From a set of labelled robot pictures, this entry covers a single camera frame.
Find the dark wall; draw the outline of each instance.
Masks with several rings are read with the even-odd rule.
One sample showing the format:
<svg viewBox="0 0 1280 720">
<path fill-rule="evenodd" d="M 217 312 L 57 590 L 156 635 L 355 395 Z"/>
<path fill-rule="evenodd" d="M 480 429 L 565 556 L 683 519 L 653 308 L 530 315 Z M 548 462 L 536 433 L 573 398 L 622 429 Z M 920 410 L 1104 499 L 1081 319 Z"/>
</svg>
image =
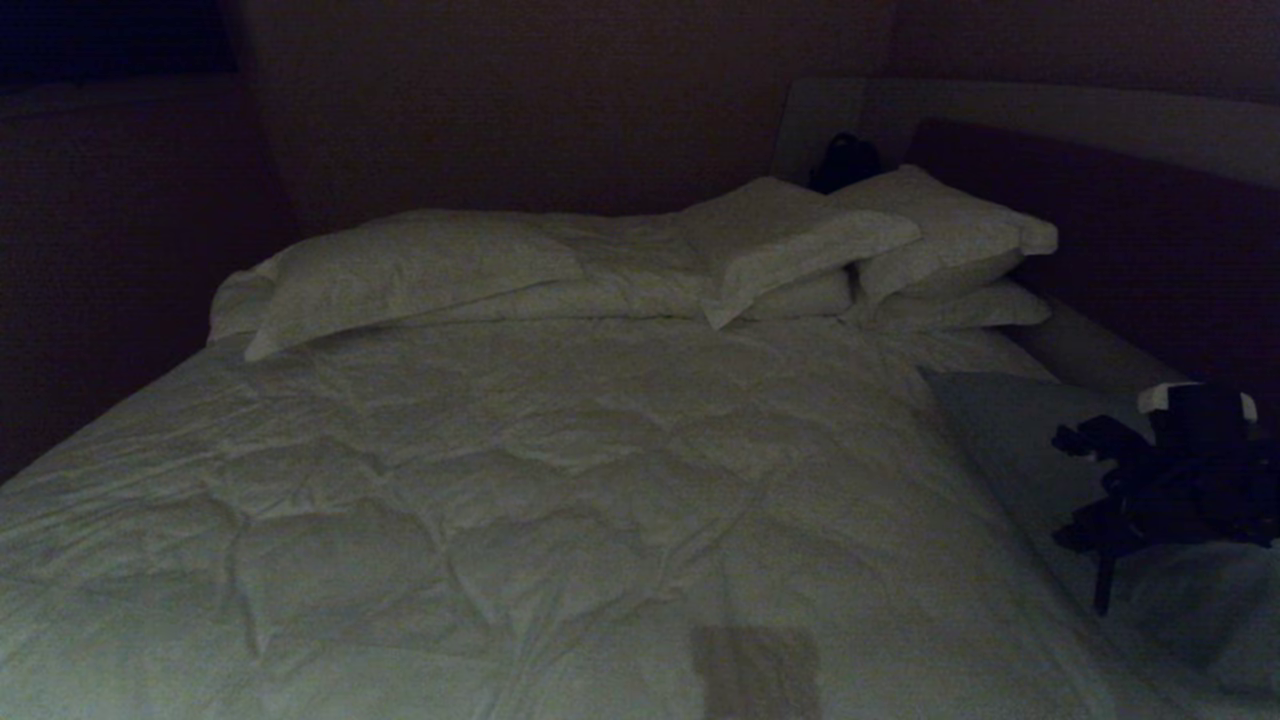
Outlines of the dark wall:
<svg viewBox="0 0 1280 720">
<path fill-rule="evenodd" d="M 163 99 L 182 82 L 0 105 L 0 480 L 198 350 L 216 284 L 297 236 L 247 94 Z"/>
<path fill-rule="evenodd" d="M 419 206 L 667 211 L 765 174 L 795 78 L 891 0 L 229 0 L 303 229 Z"/>
<path fill-rule="evenodd" d="M 1280 104 L 1280 0 L 899 0 L 887 74 Z"/>
</svg>

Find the pillow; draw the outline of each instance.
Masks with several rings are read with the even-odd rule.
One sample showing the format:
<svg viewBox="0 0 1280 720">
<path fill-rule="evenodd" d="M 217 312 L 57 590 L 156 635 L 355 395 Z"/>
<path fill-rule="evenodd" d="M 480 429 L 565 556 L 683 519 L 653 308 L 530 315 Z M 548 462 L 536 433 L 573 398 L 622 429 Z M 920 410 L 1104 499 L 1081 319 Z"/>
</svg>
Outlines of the pillow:
<svg viewBox="0 0 1280 720">
<path fill-rule="evenodd" d="M 586 277 L 536 284 L 421 313 L 397 325 L 438 325 L 548 318 L 699 318 L 698 299 L 707 277 L 681 270 L 645 272 L 636 268 L 582 263 Z"/>
<path fill-rule="evenodd" d="M 714 328 L 771 290 L 920 237 L 906 218 L 842 210 L 823 195 L 773 178 L 694 205 L 672 220 L 710 269 L 713 291 L 701 305 Z"/>
<path fill-rule="evenodd" d="M 262 327 L 262 318 L 275 292 L 275 281 L 270 277 L 274 270 L 269 270 L 266 265 L 274 261 L 271 258 L 252 270 L 232 273 L 218 287 L 209 309 L 210 345 L 233 334 L 255 333 Z"/>
<path fill-rule="evenodd" d="M 579 278 L 573 251 L 530 223 L 439 213 L 315 237 L 280 252 L 275 292 L 244 351 L 253 361 L 362 325 Z"/>
<path fill-rule="evenodd" d="M 988 486 L 1053 574 L 1092 614 L 1093 560 L 1053 543 L 1103 497 L 1107 468 L 1057 452 L 1060 424 L 1111 415 L 1152 439 L 1134 401 L 998 373 L 925 374 Z M 1134 657 L 1149 642 L 1221 689 L 1280 700 L 1280 550 L 1164 546 L 1121 560 L 1103 628 Z"/>
<path fill-rule="evenodd" d="M 831 201 L 849 209 L 908 217 L 922 238 L 858 263 L 872 304 L 890 295 L 954 297 L 1018 266 L 1027 255 L 1057 250 L 1057 228 L 948 187 L 914 165 L 851 184 Z"/>
<path fill-rule="evenodd" d="M 1053 314 L 1047 302 L 1010 279 L 954 299 L 895 295 L 876 305 L 865 300 L 864 290 L 858 293 L 858 301 L 840 319 L 879 332 L 1036 325 Z"/>
<path fill-rule="evenodd" d="M 742 318 L 782 320 L 814 315 L 840 315 L 854 304 L 849 273 L 833 270 L 771 290 L 755 299 Z"/>
</svg>

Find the bedsheet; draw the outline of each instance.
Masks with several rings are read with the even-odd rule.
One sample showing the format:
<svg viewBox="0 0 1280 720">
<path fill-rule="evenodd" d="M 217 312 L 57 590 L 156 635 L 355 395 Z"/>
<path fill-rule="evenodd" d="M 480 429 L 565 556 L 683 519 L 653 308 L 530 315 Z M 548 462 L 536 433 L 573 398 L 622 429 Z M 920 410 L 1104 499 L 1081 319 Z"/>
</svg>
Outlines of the bedsheet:
<svg viewBox="0 0 1280 720">
<path fill-rule="evenodd" d="M 916 373 L 995 333 L 205 348 L 0 491 L 0 717 L 1179 717 Z"/>
</svg>

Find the black object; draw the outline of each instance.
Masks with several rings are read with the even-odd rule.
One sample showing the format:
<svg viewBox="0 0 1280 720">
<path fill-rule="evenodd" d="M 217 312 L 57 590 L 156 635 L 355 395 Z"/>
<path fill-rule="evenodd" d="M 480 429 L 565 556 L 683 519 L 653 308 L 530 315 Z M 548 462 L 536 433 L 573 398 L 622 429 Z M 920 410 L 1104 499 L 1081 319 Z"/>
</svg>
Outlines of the black object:
<svg viewBox="0 0 1280 720">
<path fill-rule="evenodd" d="M 1053 541 L 1098 553 L 1093 607 L 1106 615 L 1116 560 L 1155 544 L 1280 537 L 1280 443 L 1249 441 L 1240 395 L 1217 386 L 1169 388 L 1169 410 L 1149 414 L 1156 445 L 1102 415 L 1052 443 L 1068 455 L 1115 460 L 1107 497 L 1073 514 Z"/>
<path fill-rule="evenodd" d="M 0 0 L 0 86 L 232 70 L 219 0 Z"/>
<path fill-rule="evenodd" d="M 829 195 L 878 174 L 881 161 L 876 146 L 842 132 L 832 138 L 822 163 L 809 173 L 809 190 Z"/>
</svg>

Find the backpack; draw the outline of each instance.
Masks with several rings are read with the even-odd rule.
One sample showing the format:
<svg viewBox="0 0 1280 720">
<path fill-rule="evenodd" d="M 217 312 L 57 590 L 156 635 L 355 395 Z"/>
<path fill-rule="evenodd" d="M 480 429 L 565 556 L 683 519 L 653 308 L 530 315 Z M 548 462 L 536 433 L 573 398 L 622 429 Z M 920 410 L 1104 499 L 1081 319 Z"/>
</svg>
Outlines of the backpack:
<svg viewBox="0 0 1280 720">
<path fill-rule="evenodd" d="M 809 173 L 809 190 L 831 195 L 837 190 L 881 174 L 876 146 L 842 132 L 827 145 L 822 163 Z"/>
</svg>

